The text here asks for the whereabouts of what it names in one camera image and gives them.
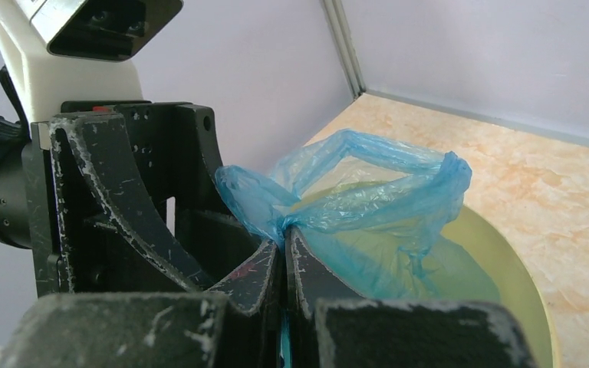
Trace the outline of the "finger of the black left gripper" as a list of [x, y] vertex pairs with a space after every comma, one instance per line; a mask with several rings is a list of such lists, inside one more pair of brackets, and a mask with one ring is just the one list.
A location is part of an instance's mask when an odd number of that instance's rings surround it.
[[214, 284], [250, 258], [260, 240], [239, 223], [216, 188], [215, 173], [223, 163], [212, 108], [176, 106], [168, 138], [176, 239]]
[[146, 190], [130, 148], [126, 121], [120, 113], [63, 113], [49, 123], [60, 245], [67, 265], [69, 291], [77, 289], [75, 255], [78, 241], [66, 233], [64, 191], [69, 172], [76, 169], [77, 183], [87, 188], [106, 223], [147, 264], [185, 291], [210, 288], [214, 280], [169, 232], [152, 196]]

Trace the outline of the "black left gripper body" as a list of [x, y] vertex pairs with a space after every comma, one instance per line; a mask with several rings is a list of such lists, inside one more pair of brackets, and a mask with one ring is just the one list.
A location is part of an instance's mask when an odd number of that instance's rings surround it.
[[[67, 101], [63, 113], [120, 113], [129, 135], [130, 148], [146, 190], [166, 224], [169, 187], [168, 128], [180, 102], [148, 100]], [[61, 229], [55, 199], [49, 122], [32, 126], [33, 140], [23, 154], [30, 234], [39, 296], [51, 293], [180, 292], [179, 286], [147, 264], [106, 223], [102, 211], [77, 183], [77, 170], [68, 176], [64, 191], [67, 208], [77, 213], [67, 217], [67, 236], [79, 244], [75, 255], [77, 289], [69, 291], [67, 265], [61, 251]]]

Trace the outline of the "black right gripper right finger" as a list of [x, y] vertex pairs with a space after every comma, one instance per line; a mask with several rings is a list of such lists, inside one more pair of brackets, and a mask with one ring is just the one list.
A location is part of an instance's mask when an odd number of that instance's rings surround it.
[[519, 322], [486, 301], [361, 297], [311, 252], [285, 240], [293, 367], [535, 367]]

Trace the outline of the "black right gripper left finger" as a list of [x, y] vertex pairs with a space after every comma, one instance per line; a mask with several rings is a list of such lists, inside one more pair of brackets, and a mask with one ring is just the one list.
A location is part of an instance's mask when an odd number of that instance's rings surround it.
[[265, 241], [203, 292], [44, 296], [0, 367], [274, 367], [279, 267]]

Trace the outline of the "blue plastic trash bag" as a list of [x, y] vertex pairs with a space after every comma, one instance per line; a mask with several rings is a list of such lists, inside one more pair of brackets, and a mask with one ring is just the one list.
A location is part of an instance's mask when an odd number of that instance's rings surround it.
[[216, 187], [252, 234], [285, 244], [298, 228], [312, 254], [359, 294], [378, 299], [500, 301], [492, 278], [443, 237], [472, 169], [443, 153], [339, 130], [280, 159], [270, 173], [216, 171]]

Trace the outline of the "yellow plastic trash bin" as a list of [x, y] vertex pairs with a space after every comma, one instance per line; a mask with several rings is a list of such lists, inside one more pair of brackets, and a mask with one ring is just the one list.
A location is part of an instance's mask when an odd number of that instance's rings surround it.
[[448, 288], [447, 299], [398, 301], [486, 301], [507, 309], [519, 322], [537, 361], [535, 367], [560, 367], [561, 348], [554, 321], [524, 262], [502, 234], [480, 214], [463, 206], [442, 231], [437, 248], [449, 260], [462, 257], [463, 268], [437, 278]]

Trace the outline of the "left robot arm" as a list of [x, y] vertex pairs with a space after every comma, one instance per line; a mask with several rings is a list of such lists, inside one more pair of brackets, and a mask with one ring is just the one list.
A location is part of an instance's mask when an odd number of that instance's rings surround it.
[[39, 296], [228, 290], [266, 266], [214, 184], [212, 109], [68, 101], [0, 117], [0, 242], [31, 251]]

